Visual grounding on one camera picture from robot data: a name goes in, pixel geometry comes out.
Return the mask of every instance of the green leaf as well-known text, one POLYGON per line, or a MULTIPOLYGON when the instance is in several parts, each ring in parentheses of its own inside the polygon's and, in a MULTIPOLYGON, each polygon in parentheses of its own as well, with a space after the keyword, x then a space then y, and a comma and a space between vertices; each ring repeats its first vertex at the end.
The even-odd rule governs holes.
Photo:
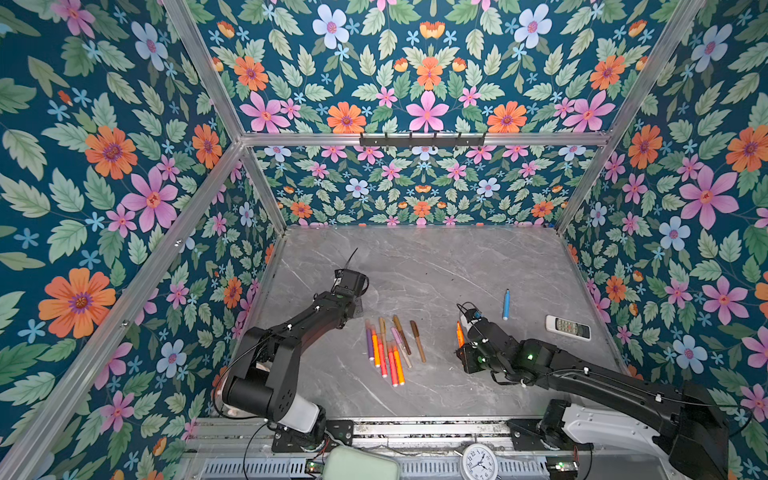
POLYGON ((34 135, 21 130, 8 129, 2 135, 2 146, 8 149, 11 158, 18 162, 20 168, 28 169, 35 178, 42 180, 43 167, 48 164, 48 161, 45 160, 45 150, 34 135))

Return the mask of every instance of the clock face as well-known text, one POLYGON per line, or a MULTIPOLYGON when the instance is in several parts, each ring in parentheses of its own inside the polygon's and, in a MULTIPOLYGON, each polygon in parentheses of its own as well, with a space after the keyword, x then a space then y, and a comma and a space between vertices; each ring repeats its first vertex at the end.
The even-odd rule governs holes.
POLYGON ((462 457, 462 474, 468 480, 495 480, 498 474, 496 456, 485 445, 470 445, 462 457))

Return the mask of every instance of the aluminum frame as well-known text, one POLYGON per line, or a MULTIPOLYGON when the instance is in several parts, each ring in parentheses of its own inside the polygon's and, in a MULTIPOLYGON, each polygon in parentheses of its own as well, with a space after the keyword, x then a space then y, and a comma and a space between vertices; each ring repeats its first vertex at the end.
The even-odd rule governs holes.
POLYGON ((98 373, 109 363, 152 290, 162 280, 178 254, 179 245, 192 233, 210 206, 220 185, 235 168, 243 147, 231 145, 197 189, 187 208, 165 233, 163 240, 136 273, 125 293, 120 296, 107 317, 88 339, 74 362, 45 400, 27 429, 19 436, 0 463, 0 479, 27 480, 35 473, 43 457, 67 427, 81 399, 93 387, 98 373))
POLYGON ((624 132, 632 125, 635 115, 637 115, 640 106, 659 79, 664 66, 670 60, 675 50, 677 50, 685 32, 691 28, 696 14, 704 7, 706 2, 707 0, 680 0, 680 3, 677 4, 670 21, 664 27, 661 35, 659 35, 654 49, 648 55, 648 62, 645 68, 637 76, 637 80, 632 85, 632 89, 624 103, 621 104, 614 121, 611 122, 611 126, 608 129, 608 143, 592 158, 587 171, 584 172, 584 176, 576 186, 574 193, 568 199, 568 206, 555 225, 555 228, 561 234, 564 234, 568 225, 571 224, 576 212, 587 198, 592 185, 594 185, 594 182, 603 171, 606 162, 616 151, 616 147, 624 136, 624 132))

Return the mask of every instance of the floral wallpaper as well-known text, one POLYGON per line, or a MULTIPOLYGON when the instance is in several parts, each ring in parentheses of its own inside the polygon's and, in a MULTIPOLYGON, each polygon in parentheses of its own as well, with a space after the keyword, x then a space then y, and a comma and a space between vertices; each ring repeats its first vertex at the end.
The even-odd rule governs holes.
POLYGON ((511 133, 606 129, 676 4, 223 0, 193 13, 214 17, 200 30, 251 131, 511 133))
MULTIPOLYGON (((0 6, 0 454, 228 139, 162 6, 0 6)), ((36 478, 172 478, 273 231, 239 165, 36 478)))
POLYGON ((757 479, 768 474, 768 12, 714 5, 566 236, 630 370, 707 386, 731 429, 744 427, 729 478, 757 479))

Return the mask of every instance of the light blue flower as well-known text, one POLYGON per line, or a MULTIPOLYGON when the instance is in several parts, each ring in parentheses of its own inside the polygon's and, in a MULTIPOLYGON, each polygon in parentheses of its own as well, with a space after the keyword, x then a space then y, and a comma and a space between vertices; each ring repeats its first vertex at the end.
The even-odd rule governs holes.
POLYGON ((123 464, 123 468, 133 470, 136 464, 139 462, 139 452, 131 452, 128 454, 128 461, 123 464))
POLYGON ((349 30, 349 33, 360 33, 360 23, 355 22, 354 20, 350 20, 345 28, 349 30))
POLYGON ((235 35, 240 37, 240 40, 246 41, 246 40, 248 40, 250 38, 248 36, 249 33, 250 33, 249 31, 243 30, 243 27, 237 27, 237 33, 235 35))
POLYGON ((67 105, 62 105, 59 107, 53 100, 49 100, 48 104, 51 105, 51 108, 48 109, 48 113, 51 115, 56 115, 57 121, 61 121, 62 118, 69 118, 69 114, 66 112, 67 105))
POLYGON ((448 46, 452 46, 453 42, 456 41, 456 30, 454 31, 447 31, 445 33, 445 38, 442 39, 443 43, 447 43, 448 46))
POLYGON ((23 329, 17 334, 19 336, 27 337, 27 343, 34 343, 39 336, 45 335, 45 332, 43 331, 45 322, 35 323, 33 319, 29 319, 27 325, 29 325, 28 329, 23 329))
POLYGON ((40 237, 39 233, 32 233, 27 227, 23 230, 23 235, 20 233, 17 233, 13 236, 13 240, 18 240, 22 242, 22 248, 24 250, 27 250, 30 245, 33 247, 36 247, 38 243, 35 241, 36 238, 40 237))
POLYGON ((89 270, 93 270, 94 264, 101 263, 101 260, 96 258, 98 250, 94 250, 90 253, 87 250, 80 250, 80 253, 85 257, 85 260, 80 260, 80 263, 78 263, 79 266, 87 266, 89 270))
POLYGON ((210 35, 210 40, 215 41, 216 45, 221 45, 221 42, 224 41, 224 39, 221 38, 221 32, 218 30, 209 30, 208 34, 210 35))
POLYGON ((417 31, 409 31, 408 38, 406 38, 406 41, 411 42, 411 46, 419 43, 421 41, 419 40, 419 33, 417 31))
POLYGON ((85 219, 85 223, 87 225, 91 225, 91 231, 94 232, 100 228, 104 228, 104 224, 102 223, 103 221, 104 217, 100 217, 96 212, 91 214, 91 218, 85 219))
POLYGON ((126 17, 125 12, 120 10, 118 7, 114 8, 114 13, 112 14, 112 16, 115 17, 118 20, 118 22, 120 22, 120 23, 127 23, 128 22, 128 19, 125 18, 126 17))

